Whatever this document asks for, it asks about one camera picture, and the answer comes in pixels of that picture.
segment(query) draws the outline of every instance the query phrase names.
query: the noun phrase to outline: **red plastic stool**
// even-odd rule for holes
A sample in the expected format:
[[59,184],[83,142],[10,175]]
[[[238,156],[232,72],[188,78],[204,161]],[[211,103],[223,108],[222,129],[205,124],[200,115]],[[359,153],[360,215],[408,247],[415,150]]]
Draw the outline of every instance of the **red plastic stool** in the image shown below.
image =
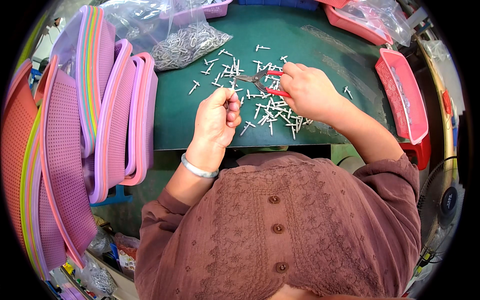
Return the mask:
[[432,147],[430,145],[430,136],[427,134],[423,140],[416,144],[412,145],[410,143],[399,143],[403,151],[407,154],[409,160],[411,161],[412,157],[417,158],[417,167],[419,170],[423,170],[427,167],[428,161],[430,160],[430,154],[432,153]]

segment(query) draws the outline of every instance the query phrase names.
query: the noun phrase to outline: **woman's left hand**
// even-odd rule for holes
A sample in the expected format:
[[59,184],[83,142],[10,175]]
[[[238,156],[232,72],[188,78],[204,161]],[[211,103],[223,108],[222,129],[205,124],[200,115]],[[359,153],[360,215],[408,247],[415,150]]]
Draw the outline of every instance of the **woman's left hand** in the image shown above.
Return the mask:
[[195,133],[186,153],[187,160],[201,170],[216,171],[240,123],[237,93],[227,88],[214,91],[198,107]]

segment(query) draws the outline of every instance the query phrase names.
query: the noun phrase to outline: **woman's right hand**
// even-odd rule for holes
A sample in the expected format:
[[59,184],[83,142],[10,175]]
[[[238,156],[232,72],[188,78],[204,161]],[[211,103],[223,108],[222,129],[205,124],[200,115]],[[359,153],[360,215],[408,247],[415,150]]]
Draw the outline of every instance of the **woman's right hand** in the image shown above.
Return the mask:
[[338,116],[351,107],[323,71],[287,62],[283,72],[281,88],[292,96],[284,100],[298,115],[334,126]]

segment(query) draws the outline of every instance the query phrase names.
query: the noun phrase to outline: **red plier handle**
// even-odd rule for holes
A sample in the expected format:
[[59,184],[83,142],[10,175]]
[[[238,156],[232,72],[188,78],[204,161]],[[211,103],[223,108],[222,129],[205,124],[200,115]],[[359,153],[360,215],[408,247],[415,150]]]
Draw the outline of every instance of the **red plier handle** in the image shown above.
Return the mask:
[[[284,73],[283,73],[283,72],[280,72],[280,71],[268,71],[268,72],[267,72],[267,75],[282,76],[283,74],[284,74]],[[266,87],[265,89],[267,90],[267,92],[268,92],[269,94],[291,98],[290,94],[287,93],[287,92],[273,90],[273,89],[268,88],[268,87]]]

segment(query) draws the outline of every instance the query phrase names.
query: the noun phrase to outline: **sleeve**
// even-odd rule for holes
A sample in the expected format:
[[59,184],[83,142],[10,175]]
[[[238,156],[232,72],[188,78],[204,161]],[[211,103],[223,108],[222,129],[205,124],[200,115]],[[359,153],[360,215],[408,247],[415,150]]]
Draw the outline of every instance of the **sleeve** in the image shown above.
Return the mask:
[[190,206],[163,189],[159,197],[142,208],[140,246],[135,262],[135,287],[141,299],[149,299],[163,250]]
[[411,276],[421,250],[420,217],[417,211],[419,197],[419,171],[403,154],[397,161],[383,159],[367,164],[353,173],[368,187],[364,188],[367,198],[375,192],[387,206],[388,211],[377,210],[379,219],[383,220],[384,230],[389,238],[394,238],[398,248],[394,249],[398,266],[404,268],[406,280]]

